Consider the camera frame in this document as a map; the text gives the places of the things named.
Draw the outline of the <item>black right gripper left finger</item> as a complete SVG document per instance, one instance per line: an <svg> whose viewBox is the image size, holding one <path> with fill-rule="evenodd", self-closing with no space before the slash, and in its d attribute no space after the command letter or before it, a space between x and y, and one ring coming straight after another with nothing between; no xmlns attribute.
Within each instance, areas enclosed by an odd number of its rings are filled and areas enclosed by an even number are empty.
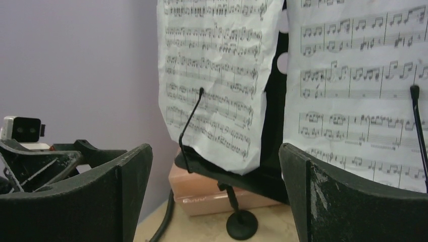
<svg viewBox="0 0 428 242"><path fill-rule="evenodd" d="M1 195L1 241L132 241L152 161L142 144L36 192Z"/></svg>

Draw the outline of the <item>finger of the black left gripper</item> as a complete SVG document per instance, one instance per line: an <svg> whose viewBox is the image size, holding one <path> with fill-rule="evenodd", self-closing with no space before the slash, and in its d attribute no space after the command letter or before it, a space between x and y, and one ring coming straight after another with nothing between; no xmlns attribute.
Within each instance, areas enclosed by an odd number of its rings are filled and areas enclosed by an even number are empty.
<svg viewBox="0 0 428 242"><path fill-rule="evenodd" d="M127 153L127 150L122 149L98 149L87 140L76 140L73 144L53 144L50 150L80 152L82 158L74 165L73 169L82 164L88 164L94 168Z"/></svg>
<svg viewBox="0 0 428 242"><path fill-rule="evenodd" d="M15 140L1 140L1 162L13 192L34 192L66 177L79 165L79 151L29 150Z"/></svg>

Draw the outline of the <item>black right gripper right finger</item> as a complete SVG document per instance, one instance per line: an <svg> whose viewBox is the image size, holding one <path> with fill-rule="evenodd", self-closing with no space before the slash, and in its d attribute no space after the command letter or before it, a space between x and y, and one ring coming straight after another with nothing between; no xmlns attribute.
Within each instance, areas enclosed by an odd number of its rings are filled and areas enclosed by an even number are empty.
<svg viewBox="0 0 428 242"><path fill-rule="evenodd" d="M279 159L300 241L427 241L427 194L359 177L289 143Z"/></svg>

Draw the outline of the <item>black microphone desk stand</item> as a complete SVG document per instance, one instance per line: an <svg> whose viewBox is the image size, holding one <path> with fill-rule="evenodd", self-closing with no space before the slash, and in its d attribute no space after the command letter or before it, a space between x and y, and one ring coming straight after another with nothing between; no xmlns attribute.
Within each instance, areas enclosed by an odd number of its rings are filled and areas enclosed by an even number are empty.
<svg viewBox="0 0 428 242"><path fill-rule="evenodd" d="M218 182L218 188L220 191L226 191L230 205L234 210L226 223L228 235L235 240L247 240L253 237L258 229L258 220L255 215L250 211L239 208L232 186Z"/></svg>

